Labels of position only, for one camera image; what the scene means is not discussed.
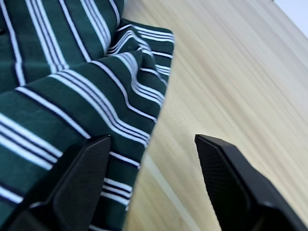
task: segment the wooden table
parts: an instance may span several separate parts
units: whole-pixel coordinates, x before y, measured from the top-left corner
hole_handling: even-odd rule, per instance
[[[166,103],[127,231],[218,231],[194,135],[235,144],[308,225],[308,40],[271,0],[129,0],[173,30]]]

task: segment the dark green cloth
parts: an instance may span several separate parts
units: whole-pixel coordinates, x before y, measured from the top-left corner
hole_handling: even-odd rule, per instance
[[[164,102],[172,33],[121,19],[123,0],[0,6],[0,225],[68,146],[111,134],[90,230],[121,230]]]

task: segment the green striped fabric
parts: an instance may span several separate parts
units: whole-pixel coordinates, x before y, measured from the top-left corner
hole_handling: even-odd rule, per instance
[[[0,226],[70,145],[111,134],[89,230],[122,230],[165,99],[172,33],[121,19],[123,0],[0,7]]]

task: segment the white stripe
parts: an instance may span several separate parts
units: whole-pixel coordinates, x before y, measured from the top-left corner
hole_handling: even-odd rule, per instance
[[[44,9],[44,6],[42,4],[42,1],[41,0],[36,0],[36,2],[38,3],[38,8],[39,8],[39,11],[42,15],[42,18],[43,18],[43,21],[45,22],[45,26],[46,26],[46,29],[47,29],[47,33],[49,34],[49,36],[51,37],[51,42],[52,42],[52,45],[53,47],[55,48],[56,50],[56,56],[58,57],[58,60],[59,60],[59,64],[63,65],[63,68],[64,69],[68,69],[69,66],[68,64],[66,63],[64,57],[63,57],[63,54],[62,54],[62,51],[60,49],[60,46],[58,44],[58,41],[57,41],[57,38],[56,36],[54,35],[54,32],[52,30],[52,27],[51,27],[51,24],[49,22],[49,19],[48,19],[48,16],[46,14],[46,11]]]
[[[171,71],[171,68],[170,67],[167,67],[167,66],[161,66],[161,65],[158,65],[158,64],[156,64],[155,65],[157,68],[159,68],[159,69],[163,69],[163,70],[166,70],[166,71]]]
[[[117,195],[113,195],[111,193],[107,193],[107,192],[101,192],[101,196],[104,196],[104,197],[107,197],[109,199],[112,199],[114,201],[117,201],[123,205],[128,205],[129,204],[129,200],[127,199],[124,199],[123,197],[121,196],[117,196]]]
[[[22,58],[19,52],[19,47],[18,47],[18,43],[17,43],[17,39],[16,39],[16,34],[13,28],[13,25],[10,21],[10,17],[8,15],[5,3],[3,0],[0,0],[0,6],[3,12],[3,16],[6,22],[6,25],[9,29],[9,33],[10,33],[10,37],[11,37],[11,43],[12,43],[12,47],[13,47],[13,51],[14,51],[14,55],[15,55],[15,59],[16,59],[16,63],[15,63],[15,70],[16,70],[16,74],[17,74],[17,78],[18,78],[18,82],[20,86],[23,86],[24,84],[26,84],[25,81],[25,77],[24,77],[24,73],[22,70]]]
[[[5,124],[6,126],[10,127],[12,130],[17,131],[18,133],[22,134],[23,136],[27,137],[28,140],[31,140],[33,143],[37,144],[40,147],[48,150],[52,154],[57,157],[62,156],[62,152],[56,149],[47,141],[43,140],[41,137],[37,136],[36,134],[32,133],[28,129],[22,127],[21,125],[17,124],[10,118],[6,117],[2,113],[0,113],[0,121]]]
[[[151,51],[150,46],[145,41],[143,41],[142,39],[137,37],[136,34],[132,30],[128,30],[127,32],[125,32],[125,34],[117,42],[117,44],[110,48],[110,50],[108,51],[108,54],[115,55],[115,54],[119,53],[120,49],[125,45],[125,43],[130,38],[133,38],[137,42],[142,42],[143,44],[145,44],[145,45],[142,45],[142,44],[139,43],[140,47],[137,50],[138,51],[142,50],[143,53],[150,55],[153,59],[154,59],[154,57],[153,57],[154,53],[157,54],[157,55],[162,55],[162,56],[166,56],[166,57],[171,57],[171,58],[173,57],[172,55],[169,55],[169,54]],[[156,75],[164,83],[164,85],[167,86],[167,82],[163,78],[161,78],[161,76],[159,75],[159,73],[157,71],[152,70],[152,71],[149,71],[149,72]]]
[[[111,123],[111,121],[110,121],[109,117],[107,116],[107,114],[101,109],[101,107],[86,92],[84,92],[82,89],[80,89],[75,84],[72,84],[70,81],[66,80],[65,78],[63,78],[61,76],[52,75],[50,77],[52,77],[52,78],[62,82],[63,84],[67,85],[69,88],[71,88],[72,90],[77,92],[81,97],[83,97],[99,113],[99,115],[105,121],[106,125],[112,131],[114,131],[115,133],[117,133],[117,134],[119,134],[119,135],[121,135],[121,136],[123,136],[123,137],[125,137],[127,139],[139,142],[139,143],[143,144],[144,147],[147,147],[148,142],[144,141],[143,139],[140,139],[140,138],[137,138],[135,136],[132,136],[130,134],[127,134],[127,133],[119,130],[117,127],[115,127]]]
[[[107,52],[107,45],[106,45],[106,42],[107,42],[107,41],[106,41],[106,39],[103,37],[103,34],[100,32],[100,30],[99,30],[99,28],[98,28],[98,26],[97,26],[97,24],[96,24],[96,22],[95,22],[95,19],[94,19],[92,13],[90,12],[90,10],[89,10],[89,8],[88,8],[88,5],[87,5],[87,3],[86,3],[85,1],[86,1],[86,0],[80,0],[80,2],[81,2],[81,4],[82,4],[82,7],[83,7],[83,9],[84,9],[84,11],[85,11],[87,17],[88,17],[88,19],[89,19],[89,21],[90,21],[90,23],[91,23],[93,29],[95,30],[95,33],[96,33],[96,35],[97,35],[99,41],[101,42],[101,45],[102,45],[102,47],[103,47],[103,51],[106,53],[106,52]]]
[[[165,72],[165,71],[162,71],[162,70],[157,70],[160,74],[163,74],[165,76],[169,76],[170,73],[169,72]]]
[[[140,27],[140,26],[135,26],[135,25],[133,25],[133,24],[127,24],[127,25],[125,25],[125,26],[119,28],[119,29],[117,30],[117,32],[118,32],[118,31],[121,31],[121,30],[124,30],[124,29],[126,29],[126,28],[128,28],[128,27],[130,27],[130,26],[132,26],[133,28],[135,28],[136,30],[138,30],[138,32],[141,31],[140,33],[142,33],[142,32],[143,32],[143,33],[147,32],[147,33],[152,34],[152,35],[162,36],[163,38],[166,38],[166,37],[168,37],[168,38],[170,38],[170,39],[173,39],[173,38],[174,38],[174,35],[171,34],[171,33],[160,32],[160,31],[156,31],[156,30],[149,30],[149,29],[146,29],[146,28],[142,28],[142,27]]]
[[[159,69],[159,68],[157,68],[157,71],[158,71],[159,73],[165,73],[165,74],[167,74],[167,75],[170,75],[170,72],[169,72],[169,71],[166,71],[166,70],[164,70],[164,69]]]
[[[138,43],[139,46],[151,51],[151,48],[149,46],[149,44],[142,40],[141,38],[139,38],[132,30],[128,30],[127,32],[125,32],[125,34],[121,37],[121,39],[116,43],[116,45],[112,46],[109,48],[109,53],[115,53],[115,49],[118,48],[117,50],[120,50],[122,48],[122,46],[128,41],[128,38],[134,38]]]
[[[140,30],[140,31],[143,31],[143,32],[148,32],[150,34],[155,34],[155,35],[159,35],[159,36],[166,36],[166,37],[171,37],[173,38],[173,34],[171,33],[167,33],[167,32],[161,32],[161,31],[156,31],[156,30],[150,30],[150,29],[146,29],[146,28],[143,28],[143,27],[140,27],[140,26],[133,26],[135,29],[137,30]]]
[[[161,52],[157,52],[157,51],[152,51],[152,54],[164,56],[164,57],[167,57],[167,58],[170,58],[170,59],[173,58],[173,55],[171,55],[171,54],[161,53]]]
[[[162,82],[164,83],[165,86],[168,86],[167,81],[165,81],[165,80],[160,76],[160,74],[159,74],[157,71],[152,70],[152,69],[149,69],[149,68],[140,68],[140,70],[141,70],[141,71],[144,71],[144,72],[149,72],[149,73],[152,73],[152,74],[156,75],[156,76],[160,79],[160,81],[162,81]]]
[[[112,5],[112,8],[114,9],[114,12],[115,12],[116,24],[119,26],[119,24],[120,24],[120,13],[119,13],[119,10],[118,10],[114,0],[109,0],[109,2]]]
[[[52,168],[52,165],[50,163],[48,163],[47,161],[37,157],[36,155],[33,155],[28,150],[20,147],[18,144],[10,141],[6,137],[2,136],[1,134],[0,134],[0,143],[4,147],[6,147],[7,149],[11,150],[12,152],[21,156],[22,158],[32,162],[33,164],[36,164],[36,165],[38,165],[38,166],[40,166],[44,169],[47,169],[47,170]]]
[[[127,157],[124,157],[124,156],[122,156],[120,154],[117,154],[117,153],[114,153],[114,152],[110,152],[109,154],[114,156],[115,158],[118,158],[118,159],[123,160],[123,161],[125,161],[127,163],[135,165],[138,169],[140,168],[140,163],[138,163],[137,161],[131,160],[131,159],[127,158]]]
[[[40,24],[39,30],[43,33],[44,39],[47,42],[47,46],[49,48],[48,52],[50,52],[50,54],[53,58],[53,63],[55,64],[56,71],[62,70],[63,67],[60,65],[60,60],[59,60],[59,58],[56,54],[55,48],[52,46],[52,41],[51,41],[50,36],[48,35],[47,27],[44,24],[44,20],[43,20],[42,16],[40,15],[40,11],[39,11],[39,8],[37,6],[37,1],[31,0],[31,2],[32,2],[31,3],[32,7],[35,11],[34,16],[36,17],[36,20]]]
[[[137,108],[133,107],[132,105],[130,105],[130,103],[128,101],[128,95],[127,95],[127,92],[126,92],[124,86],[122,85],[122,83],[119,81],[119,79],[112,73],[112,71],[108,67],[106,67],[104,64],[102,64],[98,61],[92,61],[92,63],[96,64],[101,69],[103,69],[109,75],[109,77],[117,84],[117,86],[121,89],[122,94],[125,98],[125,103],[130,110],[132,110],[132,111],[134,111],[134,112],[136,112],[136,113],[138,113],[138,114],[140,114],[144,117],[147,117],[147,118],[153,120],[156,123],[157,119],[154,116],[148,115],[148,114],[138,110]]]
[[[29,142],[28,140],[26,140],[25,138],[23,138],[22,136],[20,136],[19,134],[7,129],[5,126],[3,126],[2,124],[0,124],[0,131],[6,135],[7,137],[9,137],[12,141],[16,142],[16,144],[22,144],[24,147],[26,147],[27,149],[31,150],[32,152],[44,157],[45,159],[56,163],[57,162],[57,158],[53,157],[52,155],[50,155],[49,153],[47,153],[46,151],[42,150],[41,148],[35,146],[34,144],[32,144],[31,142]]]
[[[110,35],[110,31],[109,31],[107,23],[105,22],[102,14],[100,13],[99,9],[97,8],[95,1],[94,0],[88,0],[88,2],[89,2],[89,4],[92,5],[92,8],[93,8],[94,13],[95,13],[95,18],[97,18],[99,20],[98,26],[104,31],[104,33],[107,37],[107,45],[110,46],[111,35]]]
[[[119,31],[121,31],[121,30],[124,30],[124,29],[126,29],[126,28],[128,28],[128,27],[132,27],[132,26],[133,26],[132,24],[127,24],[127,25],[125,25],[125,26],[123,26],[123,27],[120,27],[120,28],[117,29],[116,31],[119,32]]]
[[[156,37],[152,37],[152,36],[148,36],[148,35],[141,35],[141,37],[143,37],[144,39],[150,39],[150,40],[155,40],[158,42],[172,42],[174,43],[174,39],[172,38],[156,38]]]
[[[120,59],[123,62],[123,64],[127,67],[127,69],[129,70],[130,75],[131,75],[131,87],[134,90],[134,92],[150,101],[156,102],[159,106],[161,106],[162,105],[161,99],[158,99],[158,97],[154,95],[153,93],[140,88],[140,84],[136,79],[136,70],[132,68],[133,64],[129,64],[129,60],[127,60],[127,56],[125,56],[124,53],[122,53],[122,54],[116,55],[115,57]]]
[[[153,37],[153,38],[158,38],[158,39],[160,39],[160,38],[161,39],[174,39],[173,36],[156,35],[156,34],[144,32],[144,31],[141,31],[141,30],[137,30],[137,31],[141,35],[146,35],[146,36],[150,36],[150,37]]]
[[[82,54],[83,54],[85,60],[86,60],[87,62],[90,62],[90,61],[91,61],[91,58],[90,58],[90,56],[89,56],[89,54],[88,54],[86,48],[84,47],[84,45],[83,45],[83,43],[82,43],[82,41],[81,41],[81,38],[80,38],[80,36],[79,36],[79,34],[78,34],[77,30],[76,30],[76,27],[75,27],[75,25],[74,25],[74,22],[73,22],[73,20],[72,20],[70,14],[69,14],[69,12],[68,12],[68,9],[67,9],[67,7],[66,7],[65,1],[64,1],[64,0],[59,0],[59,2],[60,2],[60,4],[61,4],[61,7],[62,7],[63,12],[64,12],[65,17],[66,17],[66,20],[67,20],[67,22],[68,22],[68,24],[69,24],[69,26],[70,26],[70,28],[71,28],[71,30],[72,30],[72,32],[73,32],[73,35],[74,35],[74,37],[75,37],[75,39],[76,39],[76,42],[77,42],[77,44],[78,44],[78,46],[79,46],[79,48],[80,48],[80,50],[81,50],[81,52],[82,52]]]
[[[123,191],[123,190],[120,190],[120,189],[115,189],[115,188],[112,188],[112,187],[110,187],[110,186],[103,185],[103,189],[112,191],[112,192],[114,192],[114,193],[120,194],[120,195],[125,196],[125,197],[127,197],[127,198],[130,198],[130,197],[131,197],[131,193],[128,193],[128,192]]]
[[[40,29],[39,22],[38,22],[36,15],[34,13],[34,9],[32,7],[31,0],[26,0],[26,4],[27,4],[28,10],[29,10],[29,14],[31,16],[33,25],[34,25],[35,30],[37,32],[39,41],[41,43],[45,58],[47,60],[47,63],[49,64],[50,71],[51,71],[51,73],[55,73],[57,71],[57,67],[52,60],[51,54],[49,53],[47,41],[45,40],[45,36],[43,35],[43,32]]]
[[[104,182],[111,184],[111,185],[114,185],[118,188],[125,189],[126,191],[129,191],[129,192],[131,192],[133,190],[133,188],[129,185],[124,184],[124,183],[120,183],[118,181],[115,181],[115,180],[112,180],[112,179],[109,179],[109,178],[105,178]]]
[[[94,225],[90,225],[89,228],[90,228],[91,230],[94,230],[94,231],[109,231],[109,230],[103,230],[103,229],[98,228],[98,227],[96,227],[96,226],[94,226]]]
[[[135,66],[135,70],[137,72],[138,71],[138,64],[137,64],[137,61],[136,61],[135,57],[131,53],[124,53],[124,55],[127,55],[127,57],[131,59],[133,65]],[[147,87],[145,85],[142,85],[141,83],[139,83],[137,81],[137,78],[136,78],[136,83],[138,84],[138,86],[140,88],[142,88],[142,89],[144,89],[144,90],[146,90],[148,92],[151,92],[154,95],[156,95],[161,100],[161,102],[163,102],[165,100],[165,97],[163,96],[162,93],[160,93],[159,91],[157,91],[157,90],[155,90],[153,88],[150,88],[150,87]]]
[[[0,186],[0,195],[14,203],[21,203],[23,198]]]
[[[119,117],[117,116],[117,113],[114,109],[114,107],[112,106],[112,104],[108,101],[108,99],[106,98],[106,96],[91,82],[89,81],[87,78],[83,77],[82,75],[80,75],[79,73],[77,73],[76,71],[73,70],[65,70],[65,73],[69,73],[70,76],[68,76],[68,78],[70,78],[70,80],[74,80],[72,79],[72,76],[74,78],[76,78],[77,80],[79,80],[79,83],[75,82],[74,83],[76,85],[82,85],[84,88],[88,89],[88,94],[91,95],[91,97],[93,99],[96,100],[96,102],[101,106],[102,109],[105,109],[106,112],[109,115],[110,120],[121,130],[125,131],[126,133],[130,133],[131,135],[135,135],[138,136],[142,139],[144,139],[145,141],[148,141],[150,139],[150,135],[138,128],[135,128],[125,122],[123,122],[122,120],[119,119]]]
[[[48,109],[55,112],[58,116],[64,119],[71,127],[73,127],[76,131],[78,131],[84,138],[86,139],[91,138],[91,136],[78,123],[76,123],[68,114],[66,114],[56,105],[50,103],[46,99],[42,98],[41,96],[37,95],[36,93],[30,91],[27,88],[18,87],[16,88],[16,90],[26,94],[30,98],[34,99],[35,101],[39,102],[40,104],[44,105]]]
[[[132,72],[132,70],[131,70],[131,67],[130,67],[130,65],[128,64],[128,62],[127,62],[122,56],[120,56],[120,55],[116,55],[115,57],[117,57],[119,60],[121,60],[121,62],[122,62],[122,63],[126,66],[126,68],[129,70],[130,75],[131,75],[131,88],[133,89],[133,91],[134,91],[136,94],[140,95],[141,97],[146,98],[146,99],[148,99],[148,100],[150,100],[150,101],[153,101],[153,102],[157,103],[159,106],[161,106],[161,105],[162,105],[162,102],[160,102],[158,99],[156,99],[156,98],[154,98],[154,97],[151,97],[151,96],[149,96],[149,95],[143,94],[142,92],[140,92],[140,91],[138,90],[138,88],[135,86],[134,74],[133,74],[133,72]]]

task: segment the wood grain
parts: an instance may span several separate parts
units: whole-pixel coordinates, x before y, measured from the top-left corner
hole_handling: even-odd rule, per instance
[[[235,144],[308,224],[307,38],[271,0],[130,0],[125,17],[176,37],[125,230],[220,230],[197,133]]]

